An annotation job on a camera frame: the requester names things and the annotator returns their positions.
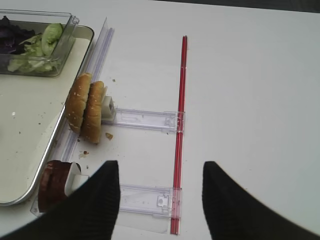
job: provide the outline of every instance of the clear plastic container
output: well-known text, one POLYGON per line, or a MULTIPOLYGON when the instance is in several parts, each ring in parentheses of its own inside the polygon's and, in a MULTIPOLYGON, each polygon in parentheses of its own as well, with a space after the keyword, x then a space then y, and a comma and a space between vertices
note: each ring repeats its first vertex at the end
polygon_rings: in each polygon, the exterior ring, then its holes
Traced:
POLYGON ((75 42, 74 30, 79 19, 71 13, 0 9, 0 19, 6 16, 11 25, 43 34, 49 24, 61 24, 62 34, 55 41, 50 55, 0 53, 0 74, 55 77, 60 74, 75 42))

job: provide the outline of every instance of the metal tray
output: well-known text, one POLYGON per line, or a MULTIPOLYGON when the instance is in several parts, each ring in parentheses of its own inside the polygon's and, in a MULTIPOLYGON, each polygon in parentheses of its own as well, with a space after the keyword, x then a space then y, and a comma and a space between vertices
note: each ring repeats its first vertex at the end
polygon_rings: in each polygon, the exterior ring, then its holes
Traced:
POLYGON ((85 66, 94 31, 75 30, 75 43, 57 77, 1 75, 0 207, 32 194, 64 118, 65 100, 85 66))

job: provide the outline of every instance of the red rod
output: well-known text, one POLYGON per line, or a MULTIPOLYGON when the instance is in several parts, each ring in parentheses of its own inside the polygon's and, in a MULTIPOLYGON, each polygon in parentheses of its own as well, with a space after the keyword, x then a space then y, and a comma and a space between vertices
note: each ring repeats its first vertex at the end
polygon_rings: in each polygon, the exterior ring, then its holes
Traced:
MULTIPOLYGON (((181 188, 181 170, 182 170, 182 146, 183 146, 183 129, 184 121, 183 113, 185 112, 185 89, 186 89, 186 70, 187 70, 187 47, 188 38, 183 36, 181 48, 181 68, 180 68, 180 89, 179 89, 179 104, 178 104, 178 126, 175 139, 175 159, 173 173, 173 187, 181 188)), ((179 234, 179 219, 171 219, 171 234, 179 234)))

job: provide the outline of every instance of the crumb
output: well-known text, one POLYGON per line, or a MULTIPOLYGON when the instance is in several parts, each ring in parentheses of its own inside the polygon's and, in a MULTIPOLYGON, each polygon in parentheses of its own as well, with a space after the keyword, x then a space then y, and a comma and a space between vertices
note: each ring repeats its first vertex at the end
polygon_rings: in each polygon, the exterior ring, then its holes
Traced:
POLYGON ((105 137, 109 140, 111 140, 114 136, 108 132, 105 133, 105 137))

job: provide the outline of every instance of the hamburger bun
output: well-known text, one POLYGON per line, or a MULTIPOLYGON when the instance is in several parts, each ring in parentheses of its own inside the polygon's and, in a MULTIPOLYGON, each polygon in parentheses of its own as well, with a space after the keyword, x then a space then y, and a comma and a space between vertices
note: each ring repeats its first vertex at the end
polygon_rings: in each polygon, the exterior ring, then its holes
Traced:
POLYGON ((91 83, 80 135, 95 144, 100 142, 101 112, 105 94, 106 88, 102 81, 91 83))
POLYGON ((65 101, 65 116, 72 131, 79 134, 87 105, 92 75, 83 73, 74 81, 65 101))

